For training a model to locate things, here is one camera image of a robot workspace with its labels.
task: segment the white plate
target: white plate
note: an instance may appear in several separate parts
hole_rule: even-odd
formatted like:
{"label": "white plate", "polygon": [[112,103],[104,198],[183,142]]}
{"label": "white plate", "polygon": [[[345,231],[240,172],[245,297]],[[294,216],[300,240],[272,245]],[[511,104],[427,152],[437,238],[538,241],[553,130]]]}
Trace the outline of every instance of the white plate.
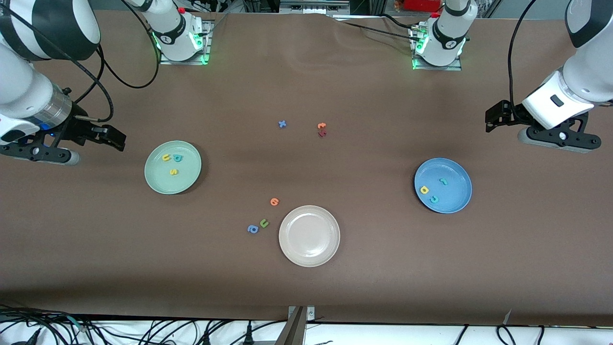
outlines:
{"label": "white plate", "polygon": [[319,206],[300,206],[287,214],[279,229],[279,244],[287,258],[302,267],[330,260],[341,242],[337,220]]}

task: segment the green plate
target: green plate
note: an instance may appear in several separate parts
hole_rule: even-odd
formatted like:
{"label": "green plate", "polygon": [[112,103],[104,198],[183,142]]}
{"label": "green plate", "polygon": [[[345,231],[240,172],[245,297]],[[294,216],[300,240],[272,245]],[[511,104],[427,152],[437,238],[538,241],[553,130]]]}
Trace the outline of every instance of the green plate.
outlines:
{"label": "green plate", "polygon": [[[170,155],[169,161],[162,156]],[[181,155],[176,162],[174,155]],[[170,175],[170,170],[177,169],[178,174]],[[158,146],[145,163],[145,180],[151,189],[160,194],[177,194],[187,190],[198,179],[202,169],[202,159],[196,148],[185,141],[169,141]]]}

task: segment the blue plate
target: blue plate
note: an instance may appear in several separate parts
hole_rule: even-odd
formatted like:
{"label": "blue plate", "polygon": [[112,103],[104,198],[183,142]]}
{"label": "blue plate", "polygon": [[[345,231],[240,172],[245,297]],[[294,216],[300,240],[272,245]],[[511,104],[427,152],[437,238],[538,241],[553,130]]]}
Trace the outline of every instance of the blue plate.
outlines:
{"label": "blue plate", "polygon": [[473,184],[458,163],[447,158],[432,158],[417,169],[415,192],[429,209],[455,213],[470,201]]}

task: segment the table surface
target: table surface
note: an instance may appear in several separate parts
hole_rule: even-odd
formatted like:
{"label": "table surface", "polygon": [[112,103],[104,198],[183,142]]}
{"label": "table surface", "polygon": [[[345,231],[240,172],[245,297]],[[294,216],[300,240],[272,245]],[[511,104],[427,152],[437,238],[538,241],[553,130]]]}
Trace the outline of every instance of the table surface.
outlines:
{"label": "table surface", "polygon": [[[107,61],[147,81],[154,56],[138,22],[97,17]],[[516,324],[610,324],[613,118],[593,112],[588,131],[604,144],[586,155],[521,144],[519,126],[486,134],[485,110],[508,97],[515,23],[475,21],[463,71],[439,72],[412,70],[402,39],[322,15],[228,15],[208,66],[161,66],[144,90],[105,73],[123,153],[68,143],[78,166],[1,158],[2,299],[98,314],[276,319],[312,304],[337,321],[499,324],[512,309]],[[562,21],[527,21],[517,97],[573,53]],[[90,83],[66,61],[36,66],[75,98]],[[99,90],[81,105],[108,111]],[[199,149],[203,173],[160,195],[143,166],[177,139]],[[433,157],[470,174],[461,212],[434,213],[415,195],[413,174]],[[341,228],[317,268],[278,244],[283,217],[306,204]],[[249,234],[262,218],[270,226]]]}

